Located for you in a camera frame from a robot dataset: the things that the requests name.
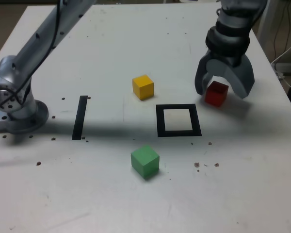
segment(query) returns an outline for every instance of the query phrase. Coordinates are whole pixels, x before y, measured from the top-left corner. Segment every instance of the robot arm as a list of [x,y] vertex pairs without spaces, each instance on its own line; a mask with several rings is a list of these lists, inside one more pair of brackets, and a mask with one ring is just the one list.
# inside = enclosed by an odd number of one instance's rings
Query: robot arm
[[0,62],[0,132],[26,133],[42,126],[47,106],[35,100],[31,76],[96,0],[58,0],[16,56]]
[[213,76],[225,78],[236,95],[245,98],[254,84],[251,63],[245,53],[249,33],[265,9],[267,0],[221,0],[216,25],[208,31],[208,52],[200,60],[195,88],[203,95]]

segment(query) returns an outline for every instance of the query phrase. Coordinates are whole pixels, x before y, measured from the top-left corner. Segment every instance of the cube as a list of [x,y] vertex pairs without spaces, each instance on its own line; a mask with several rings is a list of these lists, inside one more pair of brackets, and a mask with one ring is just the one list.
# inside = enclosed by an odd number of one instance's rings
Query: cube
[[154,96],[154,83],[147,75],[143,75],[132,80],[132,90],[140,100],[145,100]]
[[227,97],[228,86],[213,81],[206,91],[205,102],[220,107]]
[[159,171],[160,156],[148,145],[130,154],[131,166],[147,179]]

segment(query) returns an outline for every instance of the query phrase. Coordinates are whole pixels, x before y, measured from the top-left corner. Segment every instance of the green cube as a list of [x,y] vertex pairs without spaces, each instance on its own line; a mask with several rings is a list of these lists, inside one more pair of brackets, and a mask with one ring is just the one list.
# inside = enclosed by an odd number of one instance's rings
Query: green cube
[[144,178],[154,175],[160,166],[160,156],[148,145],[131,153],[132,167]]

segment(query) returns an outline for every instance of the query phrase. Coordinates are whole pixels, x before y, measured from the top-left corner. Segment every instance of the black line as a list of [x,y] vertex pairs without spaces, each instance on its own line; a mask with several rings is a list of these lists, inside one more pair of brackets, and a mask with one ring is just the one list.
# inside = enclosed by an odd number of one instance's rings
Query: black line
[[81,140],[85,111],[87,105],[87,96],[80,96],[76,121],[74,122],[72,140]]

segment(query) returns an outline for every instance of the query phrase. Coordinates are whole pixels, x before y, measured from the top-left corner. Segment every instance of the black square outline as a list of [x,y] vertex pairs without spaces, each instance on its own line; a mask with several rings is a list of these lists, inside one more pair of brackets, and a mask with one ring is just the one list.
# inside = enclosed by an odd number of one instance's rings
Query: black square outline
[[[166,131],[164,118],[165,109],[189,109],[192,130]],[[157,104],[156,122],[157,137],[192,137],[202,135],[195,104]]]

